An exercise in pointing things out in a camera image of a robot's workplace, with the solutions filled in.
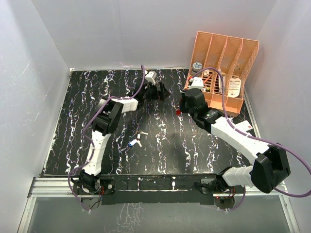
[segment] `gray floor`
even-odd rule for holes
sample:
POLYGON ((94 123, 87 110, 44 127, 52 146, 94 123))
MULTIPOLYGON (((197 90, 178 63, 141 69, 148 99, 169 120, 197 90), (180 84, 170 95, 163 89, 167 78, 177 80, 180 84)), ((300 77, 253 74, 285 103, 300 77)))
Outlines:
POLYGON ((289 233, 278 196, 245 198, 226 214, 196 203, 118 204, 91 214, 74 198, 37 198, 28 233, 289 233))

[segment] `metal frame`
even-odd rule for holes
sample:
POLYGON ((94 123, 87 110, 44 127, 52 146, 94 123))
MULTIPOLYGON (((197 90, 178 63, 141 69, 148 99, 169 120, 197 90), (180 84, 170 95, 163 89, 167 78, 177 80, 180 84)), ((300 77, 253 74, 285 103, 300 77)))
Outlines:
MULTIPOLYGON (((255 131, 255 135, 257 137, 260 137, 260 133, 258 130, 258 126, 256 124, 256 120, 254 118, 254 113, 251 108, 247 92, 244 93, 244 100, 247 107, 247 110, 250 115, 250 119, 255 131)), ((175 177, 178 175, 167 175, 167 177, 175 177)), ((201 176, 213 176, 210 174, 201 174, 201 176)), ((140 180, 141 177, 144 177, 143 175, 135 175, 135 176, 128 176, 133 179, 140 180)), ((286 185, 283 182, 281 185, 278 186, 279 189, 287 191, 286 185)), ((167 192, 178 192, 178 191, 186 191, 186 190, 163 190, 167 192)), ((219 193, 219 194, 213 194, 214 197, 222 197, 227 196, 227 194, 219 193)), ((288 196, 282 195, 281 193, 277 191, 272 191, 269 194, 262 193, 255 187, 246 187, 246 196, 279 196, 281 205, 283 208, 284 215, 286 217, 289 229, 291 233, 300 233, 297 221, 294 216, 294 212, 291 206, 291 203, 289 201, 288 196)), ((26 203, 26 207, 20 222, 20 226, 18 229, 18 233, 26 233, 31 221, 31 217, 34 211, 36 198, 39 197, 54 197, 54 198, 60 198, 60 197, 68 197, 73 198, 73 195, 71 194, 71 191, 68 186, 68 179, 67 178, 35 178, 33 181, 33 184, 30 188, 30 192, 28 195, 28 200, 26 203)), ((79 197, 83 198, 97 198, 98 195, 79 195, 79 197)))

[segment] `black marble surface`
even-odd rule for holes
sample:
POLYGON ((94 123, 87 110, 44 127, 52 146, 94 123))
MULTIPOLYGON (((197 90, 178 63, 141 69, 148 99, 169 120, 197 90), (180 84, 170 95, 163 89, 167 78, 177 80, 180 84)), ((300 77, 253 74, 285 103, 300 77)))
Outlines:
MULTIPOLYGON (((192 174, 217 173, 227 166, 248 166, 248 161, 223 140, 198 128, 186 114, 177 116, 175 105, 184 87, 187 69, 156 70, 157 80, 171 92, 165 101, 146 102, 121 116, 110 137, 102 162, 102 174, 192 174), (129 147, 138 130, 147 132, 129 147)), ((65 101, 42 176, 67 175, 86 161, 89 143, 82 129, 95 114, 103 95, 126 96, 141 70, 75 71, 71 74, 65 101)), ((249 120, 245 104, 234 123, 249 120)))

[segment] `black cable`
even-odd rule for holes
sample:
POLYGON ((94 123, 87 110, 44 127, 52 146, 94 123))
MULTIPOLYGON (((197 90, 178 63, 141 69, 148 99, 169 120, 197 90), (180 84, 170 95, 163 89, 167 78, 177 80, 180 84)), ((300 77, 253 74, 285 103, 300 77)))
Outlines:
POLYGON ((92 205, 92 207, 90 208, 90 210, 94 207, 94 205, 96 205, 98 202, 101 202, 100 200, 99 201, 97 201, 97 202, 95 202, 93 205, 92 205))

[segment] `purple cable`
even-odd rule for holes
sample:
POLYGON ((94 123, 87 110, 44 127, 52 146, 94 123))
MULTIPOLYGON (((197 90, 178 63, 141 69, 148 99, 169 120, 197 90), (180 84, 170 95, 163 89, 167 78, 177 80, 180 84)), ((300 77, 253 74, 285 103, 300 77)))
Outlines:
POLYGON ((91 154, 89 160, 86 160, 86 162, 85 162, 83 165, 78 166, 78 167, 74 168, 73 170, 71 170, 71 171, 69 172, 69 174, 68 174, 68 185, 69 185, 69 188, 70 188, 72 194, 74 195, 74 197, 80 202, 80 204, 82 205, 82 207, 85 208, 85 209, 88 210, 88 211, 91 211, 91 209, 89 209, 86 205, 84 205, 84 204, 80 201, 80 199, 78 198, 78 196, 74 193, 74 191, 73 191, 73 189, 72 189, 72 187, 71 187, 71 184, 70 184, 70 177, 71 177, 71 175, 72 175, 76 170, 78 170, 78 169, 80 169, 80 168, 83 168, 84 166, 88 165, 88 163, 92 160, 93 155, 94 155, 94 148, 95 148, 95 145, 94 145, 93 140, 92 140, 90 137, 86 136, 86 130, 91 126, 92 122, 96 119, 96 117, 98 116, 98 114, 101 113, 101 112, 103 111, 104 107, 107 105, 107 103, 108 103, 109 101, 111 101, 111 99, 130 100, 130 99, 133 99, 133 98, 139 93, 139 91, 142 89, 142 86, 143 86, 144 81, 145 81, 145 67, 144 67, 143 65, 141 65, 141 69, 142 69, 142 81, 141 81, 141 84, 140 84, 139 89, 137 90, 137 92, 136 92, 133 96, 131 96, 131 97, 125 97, 125 98, 118 98, 118 97, 115 97, 115 96, 110 96, 110 97, 107 99, 107 101, 105 101, 105 103, 104 103, 104 104, 100 107, 100 109, 96 112, 96 114, 93 116, 93 118, 88 122, 88 124, 83 128, 82 135, 83 135, 84 138, 86 138, 88 141, 90 141, 90 143, 91 143, 91 145, 92 145, 92 147, 93 147, 93 149, 92 149, 92 154, 91 154))
MULTIPOLYGON (((307 164, 307 162, 306 162, 303 158, 301 158, 298 154, 296 154, 296 153, 295 153, 294 151, 292 151, 291 149, 289 149, 289 148, 287 148, 287 147, 284 147, 284 146, 282 146, 282 145, 280 145, 280 144, 277 144, 277 143, 275 143, 275 142, 273 142, 273 141, 266 140, 266 139, 262 139, 262 138, 259 138, 259 137, 254 137, 254 136, 252 136, 252 135, 250 135, 250 134, 246 134, 246 133, 242 132, 241 130, 236 129, 236 128, 234 127, 234 125, 232 124, 231 120, 229 119, 228 114, 227 114, 227 111, 226 111, 226 109, 225 109, 225 85, 224 85, 224 79, 223 79, 223 77, 222 77, 222 74, 221 74, 217 69, 215 69, 215 68, 213 68, 213 67, 207 67, 207 68, 204 68, 204 69, 198 71, 197 73, 195 73, 195 75, 193 75, 193 77, 195 77, 196 75, 198 75, 199 73, 201 73, 201 72, 203 72, 204 70, 207 70, 207 69, 215 70, 215 71, 218 73, 218 75, 219 75, 219 77, 220 77, 220 79, 221 79, 221 81, 222 81, 222 104, 223 104, 223 110, 224 110, 224 113, 225 113, 225 118, 226 118, 228 124, 230 125, 230 127, 231 127, 232 129, 234 129, 236 132, 242 134, 243 136, 247 136, 247 137, 252 138, 252 139, 254 139, 254 140, 257 140, 257 141, 260 141, 260 142, 265 142, 265 143, 274 145, 274 146, 276 146, 276 147, 280 147, 280 148, 282 148, 283 150, 289 152, 290 154, 292 154, 296 159, 298 159, 298 160, 306 167, 306 169, 308 170, 308 172, 309 172, 310 175, 311 175, 311 167, 307 164)), ((276 190, 277 192, 281 193, 281 194, 284 194, 284 195, 286 195, 286 196, 293 197, 293 198, 304 198, 304 197, 307 197, 307 196, 311 195, 311 189, 310 189, 307 193, 304 193, 304 194, 291 194, 291 193, 286 193, 286 192, 284 192, 284 191, 282 191, 282 190, 279 190, 279 189, 277 189, 277 188, 275 188, 275 190, 276 190)))

